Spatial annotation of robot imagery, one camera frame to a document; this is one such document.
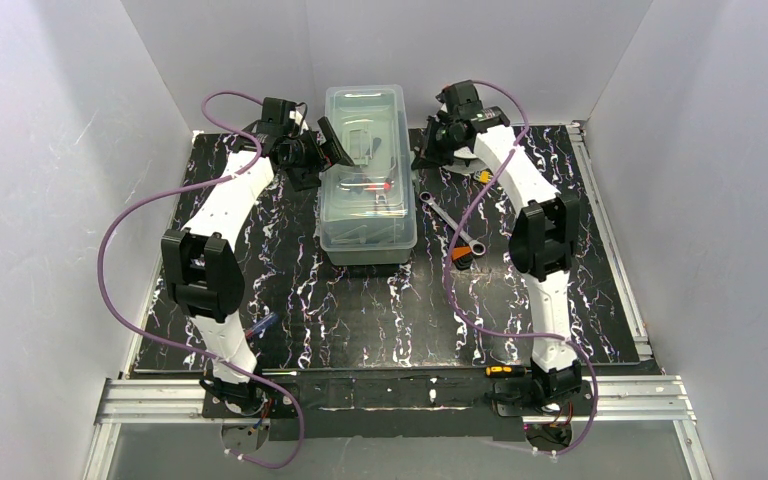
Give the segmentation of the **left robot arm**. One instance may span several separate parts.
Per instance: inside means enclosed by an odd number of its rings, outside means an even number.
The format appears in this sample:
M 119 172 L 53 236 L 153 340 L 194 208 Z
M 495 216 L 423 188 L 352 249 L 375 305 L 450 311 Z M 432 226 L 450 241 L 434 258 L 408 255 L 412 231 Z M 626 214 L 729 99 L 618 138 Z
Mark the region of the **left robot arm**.
M 284 125 L 255 122 L 263 154 L 242 139 L 227 158 L 224 182 L 182 228 L 167 230 L 161 239 L 167 293 L 216 357 L 211 374 L 200 383 L 246 415 L 260 408 L 266 393 L 250 378 L 257 359 L 239 315 L 244 277 L 234 248 L 256 200 L 277 172 L 285 172 L 294 189 L 305 190 L 319 187 L 321 172 L 330 167 L 352 165 L 331 122 L 322 117 L 318 125 L 314 132 L 296 119 Z

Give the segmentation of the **orange yellow cutter pliers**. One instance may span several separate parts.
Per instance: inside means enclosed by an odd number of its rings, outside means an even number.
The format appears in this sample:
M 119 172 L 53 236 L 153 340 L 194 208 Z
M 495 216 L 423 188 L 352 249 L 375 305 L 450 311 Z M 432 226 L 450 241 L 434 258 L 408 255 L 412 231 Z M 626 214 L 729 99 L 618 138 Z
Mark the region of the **orange yellow cutter pliers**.
M 493 174 L 489 170 L 483 170 L 474 174 L 474 179 L 482 185 L 486 185 L 493 179 Z

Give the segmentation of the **green plastic tool box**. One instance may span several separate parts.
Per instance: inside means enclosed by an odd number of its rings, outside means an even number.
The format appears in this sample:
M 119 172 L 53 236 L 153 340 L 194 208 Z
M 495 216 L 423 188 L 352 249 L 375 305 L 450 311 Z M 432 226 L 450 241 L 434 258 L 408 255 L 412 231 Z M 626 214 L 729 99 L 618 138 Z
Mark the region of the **green plastic tool box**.
M 407 263 L 417 242 L 417 207 L 402 88 L 332 87 L 325 112 L 353 164 L 336 165 L 322 178 L 322 250 L 336 266 Z

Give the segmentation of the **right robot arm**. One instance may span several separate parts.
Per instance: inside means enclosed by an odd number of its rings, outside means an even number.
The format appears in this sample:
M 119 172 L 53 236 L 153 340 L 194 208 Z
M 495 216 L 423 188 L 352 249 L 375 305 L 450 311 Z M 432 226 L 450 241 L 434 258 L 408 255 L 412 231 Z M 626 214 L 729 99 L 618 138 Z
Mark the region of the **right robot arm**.
M 562 405 L 582 387 L 582 365 L 571 344 L 568 284 L 577 246 L 580 201 L 548 181 L 499 107 L 486 106 L 477 83 L 445 86 L 441 107 L 429 117 L 412 167 L 451 165 L 468 149 L 492 172 L 491 186 L 507 195 L 516 215 L 508 241 L 513 266 L 523 276 L 531 309 L 533 341 L 527 399 L 536 407 Z

